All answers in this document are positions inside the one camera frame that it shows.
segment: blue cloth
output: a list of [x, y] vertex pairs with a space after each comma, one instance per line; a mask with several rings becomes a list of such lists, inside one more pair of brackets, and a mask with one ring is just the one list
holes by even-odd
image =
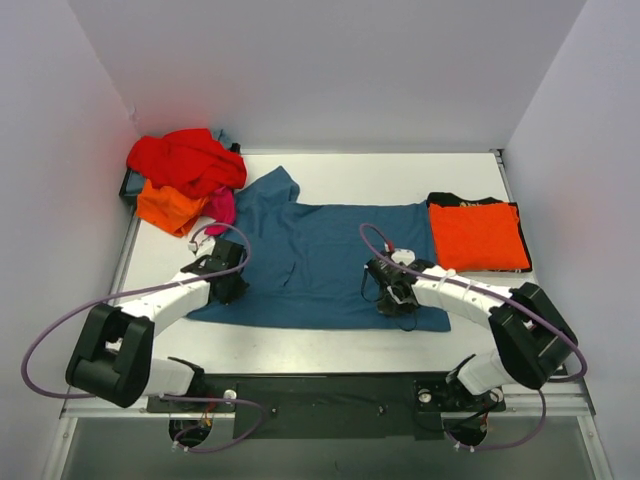
[[[278, 328], [397, 329], [393, 319], [378, 313], [375, 304], [360, 295], [364, 264], [373, 255], [358, 227], [373, 223], [398, 247], [433, 261], [426, 204], [303, 205], [296, 203], [299, 193], [298, 185], [278, 167], [237, 194], [235, 225], [245, 232], [253, 252], [242, 274], [250, 287], [230, 305], [214, 303], [190, 317]], [[241, 243], [234, 232], [224, 236]], [[377, 293], [369, 279], [367, 298], [375, 299]], [[396, 320], [406, 329], [415, 321], [412, 315]], [[417, 321], [418, 330], [451, 328], [447, 315], [438, 309], [419, 309]]]

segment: gray wall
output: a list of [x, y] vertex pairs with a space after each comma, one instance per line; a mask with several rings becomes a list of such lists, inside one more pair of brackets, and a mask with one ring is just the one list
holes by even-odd
[[584, 0], [70, 0], [141, 133], [503, 147]]
[[[127, 225], [117, 188], [136, 134], [66, 2], [3, 2], [0, 52], [0, 477], [31, 480], [61, 402], [22, 384], [21, 357], [57, 316], [108, 289]], [[43, 385], [64, 391], [79, 327], [35, 356]]]
[[506, 150], [536, 271], [590, 360], [616, 478], [640, 476], [640, 3], [589, 0]]

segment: metal frame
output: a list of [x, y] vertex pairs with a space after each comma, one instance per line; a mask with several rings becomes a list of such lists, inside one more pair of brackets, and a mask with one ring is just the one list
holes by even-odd
[[[507, 191], [510, 201], [513, 195], [509, 187], [509, 182], [504, 170], [504, 165], [499, 153], [492, 151], [496, 156], [496, 162], [500, 175]], [[127, 275], [129, 262], [133, 252], [133, 245], [137, 236], [140, 220], [133, 215], [124, 239], [122, 252], [118, 265], [114, 272], [114, 279], [111, 292], [121, 291]], [[585, 449], [594, 476], [598, 480], [609, 480], [613, 476], [607, 462], [602, 443], [598, 436], [597, 429], [592, 415], [595, 414], [593, 405], [589, 397], [586, 385], [583, 382], [569, 384], [547, 384], [542, 391], [547, 399], [548, 416], [576, 417], [582, 434]], [[507, 417], [535, 417], [541, 413], [540, 399], [536, 392], [528, 390], [519, 385], [507, 385], [504, 387], [507, 410], [501, 413], [494, 413], [496, 416]], [[443, 414], [444, 418], [455, 418], [466, 416], [465, 413]], [[65, 402], [61, 412], [60, 422], [55, 434], [54, 444], [49, 452], [49, 457], [45, 465], [43, 477], [45, 479], [61, 478], [69, 455], [71, 441], [75, 432], [77, 420], [80, 418], [199, 418], [200, 413], [180, 413], [180, 414], [155, 414], [148, 413], [146, 401], [138, 400], [129, 408], [122, 409], [98, 398], [75, 400]], [[216, 413], [215, 418], [230, 421], [234, 414]]]

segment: orange folded cloth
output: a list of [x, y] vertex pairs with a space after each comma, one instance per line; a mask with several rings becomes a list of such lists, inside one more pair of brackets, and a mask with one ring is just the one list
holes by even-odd
[[441, 207], [429, 219], [443, 268], [458, 271], [531, 268], [519, 233], [518, 209], [508, 203]]
[[153, 188], [147, 180], [140, 195], [136, 214], [165, 232], [184, 237], [198, 220], [209, 197], [193, 200], [175, 188]]

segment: pile of clothes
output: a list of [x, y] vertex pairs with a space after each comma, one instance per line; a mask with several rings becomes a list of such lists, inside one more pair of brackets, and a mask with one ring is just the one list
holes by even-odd
[[[244, 187], [247, 170], [239, 145], [231, 144], [223, 131], [212, 135], [198, 128], [142, 137], [131, 149], [127, 166], [144, 180], [137, 215], [165, 232], [182, 237], [201, 215], [235, 221], [233, 189]], [[206, 233], [223, 231], [210, 227]]]

